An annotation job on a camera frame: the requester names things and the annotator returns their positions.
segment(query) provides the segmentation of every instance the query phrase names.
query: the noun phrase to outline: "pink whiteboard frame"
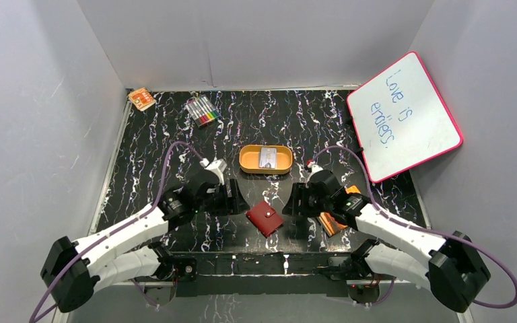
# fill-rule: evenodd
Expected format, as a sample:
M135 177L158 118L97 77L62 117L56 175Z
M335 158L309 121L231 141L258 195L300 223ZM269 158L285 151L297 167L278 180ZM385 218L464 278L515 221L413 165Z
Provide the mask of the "pink whiteboard frame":
M442 152L440 152L440 153L438 153L438 154L436 154L436 155L433 155L433 156L431 156L431 157L429 157L429 158L426 158L426 159L424 159L424 160L422 160L422 161L420 161L420 162L418 162L418 163L415 163L415 164L413 164L413 165L411 165L411 166L409 166L409 167L407 167L407 168L405 168L405 169L403 169L403 170L400 170L400 171L399 171L399 172L397 172L397 173L392 174L392 175L391 175L391 176L389 176L389 177L385 177L385 178L383 178L383 179L380 179L380 181L379 181L379 182L375 181L375 180L372 178L372 173L370 172L370 165L368 165L368 161L366 160L366 154L365 154L364 152L362 152L361 154L362 154L362 155L363 155L363 157L364 157L364 161L365 161L365 163L366 163L366 167L367 167L367 169L368 169L368 176L370 177L370 180L371 180L373 183L380 183L380 182L383 182L384 180L387 180L387 179L389 179L389 178L392 178L393 176L399 175L400 173L403 173L403 172L405 172L406 170L410 170L411 168L414 168L415 166L421 165L422 163L424 163L424 162L426 162L426 161L428 161L428 160L431 160L431 159L433 159L433 158L435 158L435 157L437 157L437 156L440 156L440 155L442 155L442 154L444 154L444 153L446 153L446 152L448 152L448 151L452 151L453 149L456 149L457 147L461 146L461 145L462 145L462 142L463 142L462 133L461 133L461 131L460 131L459 127L457 126L457 124L456 124L456 122L455 122L455 120L454 120L454 118L453 118L453 115L451 114L451 112L449 112L449 109L447 108L447 105L445 104L445 101L443 100L443 98L441 97L441 94L439 93L439 89L435 86L435 83L433 82L433 79L431 78L431 75L429 74L429 71L425 68L425 65L423 64L423 60L421 59L421 57L419 56L419 54L417 54L417 52L415 52L415 51L411 51L411 52L408 52L407 54L403 55L400 59L398 59L397 61L395 61L393 64L389 65L389 66L388 66L386 69L384 69L383 71L379 72L376 76L372 77L369 81L365 82L365 83L364 83L362 86L360 86L358 89L361 89L365 84L367 84L367 83L371 82L373 79L375 79L375 78L376 78L377 76L379 76L381 73L383 73L385 70L387 70L388 68L392 67L393 65L395 65L395 63L397 63L397 62L401 61L402 59L404 59L404 58L405 58L407 55L409 55L409 54L415 54L415 56L417 56L417 59L419 60L419 63L421 64L421 67L423 67L423 70L425 71L425 74L427 75L427 78L429 79L429 82L431 82L431 85L432 85L432 86L433 86L433 88L435 89L435 93L437 93L437 97L439 97L439 100L440 100L440 101L441 101L441 103L443 104L443 107L445 107L445 111L447 111L447 115L449 116L449 119L451 120L451 122L452 122L453 126L455 127L455 130L456 130L456 132L458 133L458 136L459 136L460 140L459 140L459 142L458 142L454 147L450 147L450 148L448 148L448 149L447 149L447 150L445 150L445 151L442 151ZM350 95L352 95L352 94L354 94L354 93L355 93L355 91L354 91L354 92L351 92L350 94L348 94L348 97L347 97L347 99L346 99L346 102L347 102L347 105L348 105L348 110L349 110L349 113L350 113L350 115L351 115L351 116L352 116L352 113L351 113L351 108L350 108L350 106L349 106L349 101L348 101L348 99L349 99L349 96L350 96ZM353 128L354 128L354 130L355 130L355 136L358 138L357 142L358 142L358 143L359 143L359 145L361 146L361 143L359 142L359 135L358 135L358 133L357 133L357 128L356 128L356 126L355 126L355 119L353 118L353 116L352 116L352 123L353 123Z

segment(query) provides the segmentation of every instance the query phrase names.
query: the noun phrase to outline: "colored marker set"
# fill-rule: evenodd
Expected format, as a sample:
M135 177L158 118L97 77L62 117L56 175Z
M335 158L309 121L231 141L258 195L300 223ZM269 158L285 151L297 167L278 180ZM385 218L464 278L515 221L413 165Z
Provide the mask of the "colored marker set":
M209 101L207 96L200 96L196 99L189 100L185 105L191 118L201 127L220 117L219 111Z

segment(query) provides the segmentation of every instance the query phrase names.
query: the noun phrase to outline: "metal frame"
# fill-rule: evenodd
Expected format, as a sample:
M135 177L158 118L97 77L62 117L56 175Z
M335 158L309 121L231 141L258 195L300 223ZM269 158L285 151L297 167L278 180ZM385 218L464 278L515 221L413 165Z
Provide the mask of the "metal frame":
M283 90L331 90L331 89L335 89L335 90L340 90L340 89L357 89L359 88L361 85L360 84L349 84L349 85L332 85L332 86L320 86L320 87L298 87L298 88L283 88L283 89L250 89L249 91L283 91ZM198 90L198 91L243 91L243 89L202 89L202 90ZM124 132L125 132L125 128L126 128L126 125L127 125L127 121L128 121L128 118L130 116L130 111L131 111L131 107L132 107L132 103L127 100L126 101L126 104L125 104L125 108L124 108L124 111L123 111L123 118L122 118L122 122L120 123L120 128L118 130L118 136L116 138L116 144L114 145L114 151L113 151L113 154L112 156L110 157L110 161L108 163L108 167L106 169L106 175L104 177L104 183L102 185L102 191L100 193L100 196L99 196L99 199L98 199L98 204L96 205L96 210L95 210L95 213L94 213L94 217L92 218L92 223L90 225L90 230L88 232L88 235L90 234L94 234L98 228L98 222L99 222L99 219L100 219L100 215L102 213L102 205L104 204L104 199L106 198L106 192L108 190L108 187L110 186L110 180L112 178L112 173L114 171L114 167L115 167L115 163L116 163L116 159L118 157L118 152L119 152L119 147L120 147L120 144L123 140L123 136L124 136ZM419 188L415 185L414 183L414 187L415 187L415 192L417 194L417 199L419 201L419 205L421 207L421 211L423 212L423 218L425 219L425 224L427 226L427 228L431 228L431 222L429 220L429 217L428 217L428 214L425 210L425 207L423 205L423 199L421 198L421 193L419 191ZM346 281L346 283L349 283L349 284L356 284L356 285L359 285L359 284L367 284L368 282L367 281ZM409 283L409 282L406 282L406 281L399 281L397 280L396 283ZM171 282L146 282L144 283L146 287L169 287L169 288L172 288L172 284ZM115 285L120 285L120 286L127 286L127 285L133 285L132 283L118 283L118 284L115 284ZM70 317L70 313L60 313L60 311L58 310L55 310L54 313L53 313L53 319L52 319L52 323L67 323L69 321L69 317ZM461 313L457 313L457 317L458 317L458 320L460 323L474 323L474 320L473 320L473 316L471 315L471 311L470 310L467 310L465 313L461 314Z

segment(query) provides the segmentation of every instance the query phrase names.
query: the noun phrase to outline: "black marble surface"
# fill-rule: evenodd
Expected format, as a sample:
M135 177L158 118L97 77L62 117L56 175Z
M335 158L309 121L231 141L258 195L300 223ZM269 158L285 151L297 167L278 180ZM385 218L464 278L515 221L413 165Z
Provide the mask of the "black marble surface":
M358 147L349 117L349 91L155 92L157 106L130 111L112 180L104 199L98 230L138 212L155 199L165 151L177 140L193 145L209 160L228 163L227 178L237 178L252 207L261 200L281 213L292 182L306 181L304 162L329 145ZM205 94L222 119L197 128L185 102ZM291 172L284 176L248 175L240 170L239 150L249 144L284 145L294 154ZM354 158L342 151L326 153L318 163L332 170L345 186L367 194L364 175ZM184 181L200 168L186 149L173 153L166 187ZM377 201L405 219L424 225L409 173L373 185ZM173 252L343 252L356 249L367 236L352 229L328 238L316 219L282 215L284 225L268 239L244 214L210 217L199 213L191 224L171 231L162 240Z

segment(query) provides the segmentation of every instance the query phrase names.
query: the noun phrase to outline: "small orange box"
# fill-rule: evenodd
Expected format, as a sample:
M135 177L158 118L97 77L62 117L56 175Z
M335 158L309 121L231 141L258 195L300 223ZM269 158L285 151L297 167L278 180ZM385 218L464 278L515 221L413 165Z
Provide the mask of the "small orange box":
M153 96L149 94L145 87L136 89L132 93L128 94L128 98L130 98L130 101L132 101L134 106L140 111L144 111L156 103Z

